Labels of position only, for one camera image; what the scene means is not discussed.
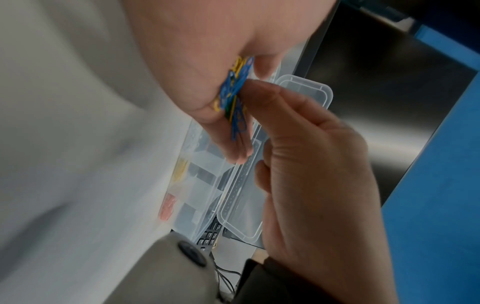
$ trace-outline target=blue surface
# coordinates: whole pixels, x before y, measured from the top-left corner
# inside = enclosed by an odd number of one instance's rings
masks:
[[[480,70],[480,55],[428,28],[421,41]],[[385,206],[402,303],[480,302],[480,74]]]

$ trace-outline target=black button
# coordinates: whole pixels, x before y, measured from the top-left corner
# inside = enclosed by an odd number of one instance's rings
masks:
[[[207,260],[192,244],[186,241],[178,242],[178,248],[185,256],[200,267],[207,265]]]

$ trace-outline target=white fabric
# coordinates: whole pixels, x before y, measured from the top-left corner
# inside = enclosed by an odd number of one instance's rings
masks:
[[[0,41],[0,303],[101,303],[170,230],[191,119],[117,1],[1,1]]]

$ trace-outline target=sleeve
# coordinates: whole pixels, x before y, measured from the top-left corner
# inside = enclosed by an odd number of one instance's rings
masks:
[[[245,263],[232,304],[301,303],[341,304],[320,287],[268,258],[264,264]]]

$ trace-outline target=person's left hand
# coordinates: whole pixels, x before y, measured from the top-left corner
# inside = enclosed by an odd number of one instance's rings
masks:
[[[123,0],[140,51],[168,96],[197,120],[229,162],[252,153],[249,132],[236,141],[213,100],[238,55],[255,56],[270,76],[286,51],[304,41],[334,0]]]

